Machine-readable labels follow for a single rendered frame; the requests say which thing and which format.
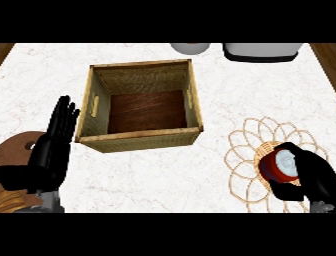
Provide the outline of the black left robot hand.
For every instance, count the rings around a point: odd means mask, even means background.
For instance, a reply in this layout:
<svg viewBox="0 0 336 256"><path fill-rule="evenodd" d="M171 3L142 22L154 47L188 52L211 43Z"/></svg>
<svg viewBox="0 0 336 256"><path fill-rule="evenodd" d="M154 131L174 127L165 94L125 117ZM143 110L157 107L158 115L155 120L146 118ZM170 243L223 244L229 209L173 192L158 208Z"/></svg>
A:
<svg viewBox="0 0 336 256"><path fill-rule="evenodd" d="M0 166L0 184L30 194L56 191L65 181L71 142L80 110L69 96L59 98L46 134L38 138L27 165Z"/></svg>

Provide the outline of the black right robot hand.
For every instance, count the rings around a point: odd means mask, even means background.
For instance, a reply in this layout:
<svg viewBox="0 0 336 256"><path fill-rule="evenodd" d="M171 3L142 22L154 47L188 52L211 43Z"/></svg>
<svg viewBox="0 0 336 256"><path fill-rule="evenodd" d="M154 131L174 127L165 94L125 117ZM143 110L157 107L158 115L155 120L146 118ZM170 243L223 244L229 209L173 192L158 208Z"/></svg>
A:
<svg viewBox="0 0 336 256"><path fill-rule="evenodd" d="M303 201L309 199L332 204L336 213L336 173L329 162L312 151L301 149L292 142L285 142L275 149L283 148L295 155L298 180L301 185L279 183L269 180L273 194L283 201Z"/></svg>

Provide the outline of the red can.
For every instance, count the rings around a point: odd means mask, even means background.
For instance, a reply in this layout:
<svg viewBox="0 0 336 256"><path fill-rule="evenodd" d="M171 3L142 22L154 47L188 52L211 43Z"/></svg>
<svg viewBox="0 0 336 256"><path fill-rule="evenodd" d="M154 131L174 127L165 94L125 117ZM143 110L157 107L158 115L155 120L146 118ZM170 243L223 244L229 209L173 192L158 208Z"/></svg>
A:
<svg viewBox="0 0 336 256"><path fill-rule="evenodd" d="M286 183L298 179L295 155L283 148L276 149L261 158L258 169L266 180Z"/></svg>

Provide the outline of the flower-shaped woven placemat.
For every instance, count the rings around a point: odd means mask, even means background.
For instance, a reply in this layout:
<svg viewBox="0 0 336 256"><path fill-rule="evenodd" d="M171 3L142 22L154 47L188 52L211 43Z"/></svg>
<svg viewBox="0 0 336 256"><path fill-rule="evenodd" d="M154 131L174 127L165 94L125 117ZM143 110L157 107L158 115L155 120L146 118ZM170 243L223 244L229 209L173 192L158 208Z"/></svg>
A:
<svg viewBox="0 0 336 256"><path fill-rule="evenodd" d="M258 162L283 142L292 142L300 148L314 152L325 160L329 155L319 145L313 134L291 122L281 123L270 117L247 118L239 130L227 136L230 148L224 163L230 170L230 195L245 204L247 212L310 212L310 202L281 201L269 182L264 180Z"/></svg>

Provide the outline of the square wicker basket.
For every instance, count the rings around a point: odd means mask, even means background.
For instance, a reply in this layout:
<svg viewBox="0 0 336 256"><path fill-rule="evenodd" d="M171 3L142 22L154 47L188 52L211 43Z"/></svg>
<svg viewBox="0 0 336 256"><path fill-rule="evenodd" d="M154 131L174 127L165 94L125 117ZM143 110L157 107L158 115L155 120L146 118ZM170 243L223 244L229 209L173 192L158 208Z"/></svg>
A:
<svg viewBox="0 0 336 256"><path fill-rule="evenodd" d="M204 121L189 59L90 67L75 141L102 153L190 145Z"/></svg>

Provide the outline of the brown wooden cutting board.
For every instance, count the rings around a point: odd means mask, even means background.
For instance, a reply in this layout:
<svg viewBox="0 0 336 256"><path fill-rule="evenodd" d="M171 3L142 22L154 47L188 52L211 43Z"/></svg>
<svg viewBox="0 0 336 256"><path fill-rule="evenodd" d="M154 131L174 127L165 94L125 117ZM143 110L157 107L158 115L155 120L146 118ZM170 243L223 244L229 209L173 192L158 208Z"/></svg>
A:
<svg viewBox="0 0 336 256"><path fill-rule="evenodd" d="M38 131L24 132L10 137L0 144L0 166L28 164L32 153L31 147L41 135L43 132ZM28 194L25 190L19 190L18 192L24 197L27 207L43 204L43 200L34 194Z"/></svg>

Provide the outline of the striped tan bread loaf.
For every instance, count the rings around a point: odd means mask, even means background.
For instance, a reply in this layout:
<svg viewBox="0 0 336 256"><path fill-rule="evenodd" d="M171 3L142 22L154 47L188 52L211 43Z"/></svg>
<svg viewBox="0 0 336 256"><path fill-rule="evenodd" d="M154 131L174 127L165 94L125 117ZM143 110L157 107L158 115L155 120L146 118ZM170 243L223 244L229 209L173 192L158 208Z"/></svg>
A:
<svg viewBox="0 0 336 256"><path fill-rule="evenodd" d="M0 213L13 213L27 207L24 197L18 191L3 190L0 193Z"/></svg>

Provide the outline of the white and black appliance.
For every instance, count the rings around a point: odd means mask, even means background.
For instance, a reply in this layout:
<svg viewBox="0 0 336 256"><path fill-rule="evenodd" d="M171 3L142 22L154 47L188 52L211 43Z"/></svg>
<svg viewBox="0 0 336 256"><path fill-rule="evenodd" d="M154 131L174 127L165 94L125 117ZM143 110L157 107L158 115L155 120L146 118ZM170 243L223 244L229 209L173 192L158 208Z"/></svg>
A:
<svg viewBox="0 0 336 256"><path fill-rule="evenodd" d="M301 43L224 43L224 57L250 63L289 62L298 56Z"/></svg>

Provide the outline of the white round container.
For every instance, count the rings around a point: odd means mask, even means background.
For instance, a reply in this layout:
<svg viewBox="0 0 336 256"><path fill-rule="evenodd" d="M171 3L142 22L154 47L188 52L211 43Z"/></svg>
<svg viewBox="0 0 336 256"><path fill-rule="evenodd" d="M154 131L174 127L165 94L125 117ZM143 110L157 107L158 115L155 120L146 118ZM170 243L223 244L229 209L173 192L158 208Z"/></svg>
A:
<svg viewBox="0 0 336 256"><path fill-rule="evenodd" d="M173 49L186 55L198 55L210 48L210 43L173 43Z"/></svg>

